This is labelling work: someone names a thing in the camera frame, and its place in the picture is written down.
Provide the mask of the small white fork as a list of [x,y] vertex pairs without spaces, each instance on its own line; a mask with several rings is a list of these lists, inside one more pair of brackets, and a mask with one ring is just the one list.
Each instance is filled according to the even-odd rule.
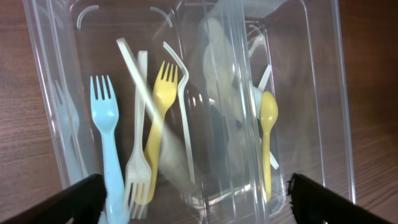
[[144,202],[149,193],[151,168],[144,156],[142,135],[144,127],[145,102],[136,88],[134,101],[134,145],[126,165],[124,204],[129,208],[131,218],[141,219]]

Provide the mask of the white spoon wide handle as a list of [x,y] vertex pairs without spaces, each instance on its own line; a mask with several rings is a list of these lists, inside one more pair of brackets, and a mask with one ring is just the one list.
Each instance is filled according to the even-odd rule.
[[243,109],[231,42],[218,19],[210,17],[204,25],[208,45],[203,53],[203,73],[210,104],[217,110],[224,106],[230,122],[240,129]]

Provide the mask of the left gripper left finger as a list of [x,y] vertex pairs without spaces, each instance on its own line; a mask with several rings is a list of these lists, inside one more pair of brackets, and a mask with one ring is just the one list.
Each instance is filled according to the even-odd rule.
[[92,174],[2,224],[89,223],[100,220],[107,191],[101,174]]

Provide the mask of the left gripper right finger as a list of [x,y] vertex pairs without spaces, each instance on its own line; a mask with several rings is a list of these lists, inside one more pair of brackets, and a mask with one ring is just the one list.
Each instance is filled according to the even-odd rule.
[[291,198],[290,207],[298,224],[388,223],[303,174],[292,175],[287,195]]

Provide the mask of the yellow green spoon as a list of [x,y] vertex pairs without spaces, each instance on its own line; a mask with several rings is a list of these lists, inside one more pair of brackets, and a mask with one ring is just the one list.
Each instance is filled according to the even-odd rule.
[[278,113],[277,102],[273,94],[265,91],[261,100],[260,122],[262,127],[262,165],[268,202],[271,200],[272,195],[270,138],[271,130],[277,121]]

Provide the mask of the light blue fork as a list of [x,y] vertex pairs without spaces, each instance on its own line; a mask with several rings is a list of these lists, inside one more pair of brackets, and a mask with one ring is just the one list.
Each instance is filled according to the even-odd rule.
[[91,117],[100,132],[103,148],[106,216],[109,223],[128,223],[129,213],[124,204],[125,185],[114,134],[119,110],[109,76],[90,77],[90,106]]

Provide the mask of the slim white fork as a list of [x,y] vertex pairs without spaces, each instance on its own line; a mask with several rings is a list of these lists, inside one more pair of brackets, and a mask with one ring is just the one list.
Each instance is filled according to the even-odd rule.
[[194,165],[193,165],[193,156],[192,156],[192,146],[191,146],[191,140],[190,140],[190,131],[188,127],[188,121],[187,121],[187,113],[185,109],[185,102],[184,102],[184,91],[185,87],[187,85],[188,79],[189,79],[189,72],[181,60],[181,58],[177,55],[177,53],[171,48],[171,46],[166,43],[166,41],[163,41],[163,48],[172,56],[172,58],[176,61],[177,65],[181,68],[181,71],[183,73],[183,77],[178,83],[178,88],[177,88],[177,93],[178,93],[178,101],[180,105],[180,112],[182,115],[182,124],[183,124],[183,135],[184,135],[184,140],[185,140],[185,149],[187,153],[187,162],[189,166],[189,172],[190,172],[190,180],[193,184],[195,184],[195,170],[194,170]]

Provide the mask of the white spoon thin handle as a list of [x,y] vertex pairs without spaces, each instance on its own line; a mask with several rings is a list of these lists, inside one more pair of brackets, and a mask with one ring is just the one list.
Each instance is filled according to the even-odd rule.
[[260,119],[260,110],[261,110],[261,100],[267,85],[268,79],[271,75],[272,67],[268,65],[262,75],[261,81],[258,84],[258,87],[253,86],[253,93],[254,93],[254,104],[255,104],[255,112],[256,118]]

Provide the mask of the cream yellow fork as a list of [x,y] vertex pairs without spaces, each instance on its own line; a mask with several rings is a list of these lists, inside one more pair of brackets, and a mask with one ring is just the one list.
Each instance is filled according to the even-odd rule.
[[[164,68],[165,62],[162,62],[159,73],[155,80],[152,97],[157,109],[160,112],[160,118],[163,121],[167,110],[174,103],[177,96],[177,84],[178,84],[178,70],[173,75],[174,65],[168,62],[166,68]],[[144,155],[151,168],[151,181],[149,194],[147,198],[136,197],[141,205],[148,204],[154,196],[155,185],[157,180],[159,156],[160,156],[160,143],[161,134],[163,128],[157,128],[155,123],[152,122],[150,127],[149,137],[147,139],[146,147],[144,149]]]

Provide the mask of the white fork tines down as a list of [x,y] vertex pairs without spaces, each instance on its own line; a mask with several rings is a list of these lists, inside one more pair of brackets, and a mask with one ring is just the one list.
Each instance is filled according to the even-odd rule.
[[160,118],[160,112],[157,109],[154,99],[148,90],[145,81],[142,79],[143,69],[139,68],[137,60],[133,56],[130,47],[124,38],[116,40],[127,65],[129,73],[138,88],[141,99],[146,103],[149,118],[155,123],[157,128],[163,128],[160,143],[160,156],[158,173],[169,180],[174,186],[183,190],[194,188],[188,173],[187,155],[183,151],[184,147],[181,140],[170,130],[170,128]]

